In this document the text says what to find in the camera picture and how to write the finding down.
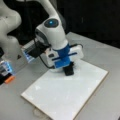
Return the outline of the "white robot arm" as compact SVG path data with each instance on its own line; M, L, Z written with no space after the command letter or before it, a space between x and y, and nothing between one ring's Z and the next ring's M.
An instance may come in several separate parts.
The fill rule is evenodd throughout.
M54 62L55 68L67 67L71 63L70 56L72 51L70 49L68 40L65 37L62 22L60 17L49 0L27 0L36 1L40 3L49 18L40 24L36 30L42 33L48 43L51 45L52 51L58 55ZM7 34L16 29L21 23L21 17L18 12L10 9L3 0L0 0L0 44L4 50L7 50L9 37Z

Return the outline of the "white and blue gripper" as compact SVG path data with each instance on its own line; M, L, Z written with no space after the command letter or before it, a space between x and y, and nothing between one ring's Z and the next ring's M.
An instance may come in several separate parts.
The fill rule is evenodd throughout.
M71 62L82 58L82 46L80 44L68 45L61 50L48 48L45 52L47 62L55 69L67 67Z

